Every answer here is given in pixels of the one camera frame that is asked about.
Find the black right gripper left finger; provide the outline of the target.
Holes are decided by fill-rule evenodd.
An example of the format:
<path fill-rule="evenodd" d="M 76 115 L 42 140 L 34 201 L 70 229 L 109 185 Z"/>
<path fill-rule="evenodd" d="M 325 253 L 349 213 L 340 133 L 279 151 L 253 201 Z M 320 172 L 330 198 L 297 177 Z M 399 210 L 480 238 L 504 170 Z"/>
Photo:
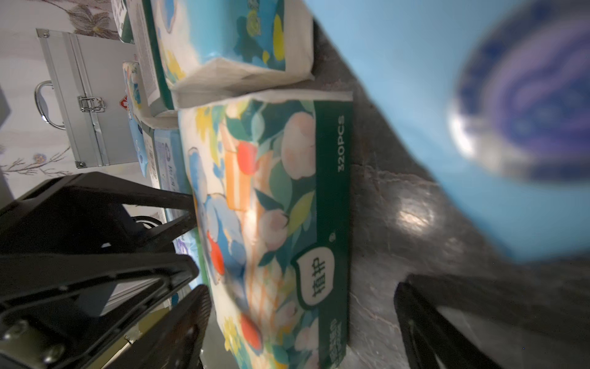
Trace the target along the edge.
<path fill-rule="evenodd" d="M 198 285 L 110 367 L 202 368 L 201 349 L 211 308 L 208 287 Z"/>

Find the light blue tissue pack front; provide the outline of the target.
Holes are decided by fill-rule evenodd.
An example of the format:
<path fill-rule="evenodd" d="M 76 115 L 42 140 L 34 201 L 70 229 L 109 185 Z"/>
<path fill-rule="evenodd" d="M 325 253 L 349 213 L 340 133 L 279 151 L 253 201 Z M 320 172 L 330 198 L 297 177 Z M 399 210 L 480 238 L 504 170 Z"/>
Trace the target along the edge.
<path fill-rule="evenodd" d="M 192 188 L 185 171 L 178 129 L 164 130 L 145 127 L 143 138 L 147 157 L 150 160 L 149 174 L 152 185 L 164 191 L 192 195 Z M 201 241 L 197 228 L 173 240 L 173 246 L 178 254 L 191 256 L 196 266 L 201 269 L 199 258 Z"/>

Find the floral cartoon tissue pack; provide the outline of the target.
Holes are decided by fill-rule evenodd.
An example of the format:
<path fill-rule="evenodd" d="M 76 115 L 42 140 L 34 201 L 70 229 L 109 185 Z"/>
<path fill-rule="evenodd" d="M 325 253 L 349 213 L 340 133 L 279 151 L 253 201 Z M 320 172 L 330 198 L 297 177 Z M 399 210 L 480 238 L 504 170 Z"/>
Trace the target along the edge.
<path fill-rule="evenodd" d="M 335 368 L 347 349 L 350 92 L 267 90 L 181 109 L 225 348 L 241 368 Z"/>

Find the green white tissue pack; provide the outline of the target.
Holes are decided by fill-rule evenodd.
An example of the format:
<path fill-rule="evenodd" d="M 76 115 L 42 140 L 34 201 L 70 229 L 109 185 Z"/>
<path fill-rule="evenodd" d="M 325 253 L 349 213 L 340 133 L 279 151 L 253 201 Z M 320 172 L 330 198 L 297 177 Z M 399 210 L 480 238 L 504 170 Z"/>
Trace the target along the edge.
<path fill-rule="evenodd" d="M 175 117 L 177 110 L 164 74 L 151 2 L 130 0 L 127 7 L 149 111 L 158 118 Z"/>

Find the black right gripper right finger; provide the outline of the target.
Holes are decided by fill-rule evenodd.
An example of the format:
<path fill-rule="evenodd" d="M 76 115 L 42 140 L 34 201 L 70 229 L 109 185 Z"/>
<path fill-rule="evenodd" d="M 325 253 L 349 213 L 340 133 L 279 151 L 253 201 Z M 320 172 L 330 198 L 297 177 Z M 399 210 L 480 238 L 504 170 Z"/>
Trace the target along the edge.
<path fill-rule="evenodd" d="M 587 368 L 589 280 L 409 275 L 393 304 L 411 368 Z"/>

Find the light blue purple-logo tissue pack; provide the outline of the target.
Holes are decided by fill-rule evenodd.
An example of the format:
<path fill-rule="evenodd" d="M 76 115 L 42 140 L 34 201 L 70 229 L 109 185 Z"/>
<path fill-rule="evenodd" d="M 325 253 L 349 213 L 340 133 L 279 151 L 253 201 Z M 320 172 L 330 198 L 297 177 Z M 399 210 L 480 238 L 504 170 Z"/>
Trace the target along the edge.
<path fill-rule="evenodd" d="M 587 1 L 309 1 L 409 153 L 504 255 L 589 250 Z"/>

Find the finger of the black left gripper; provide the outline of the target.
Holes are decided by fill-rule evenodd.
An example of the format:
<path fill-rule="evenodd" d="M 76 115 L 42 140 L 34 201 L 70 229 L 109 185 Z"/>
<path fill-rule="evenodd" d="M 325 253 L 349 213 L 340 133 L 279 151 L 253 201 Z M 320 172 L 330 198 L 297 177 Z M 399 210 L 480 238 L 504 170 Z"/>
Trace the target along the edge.
<path fill-rule="evenodd" d="M 24 321 L 52 344 L 92 351 L 198 274 L 169 253 L 3 256 L 1 333 Z"/>
<path fill-rule="evenodd" d="M 126 206 L 182 210 L 147 229 Z M 165 252 L 196 228 L 191 195 L 158 190 L 101 172 L 44 181 L 1 210 L 4 252 Z"/>

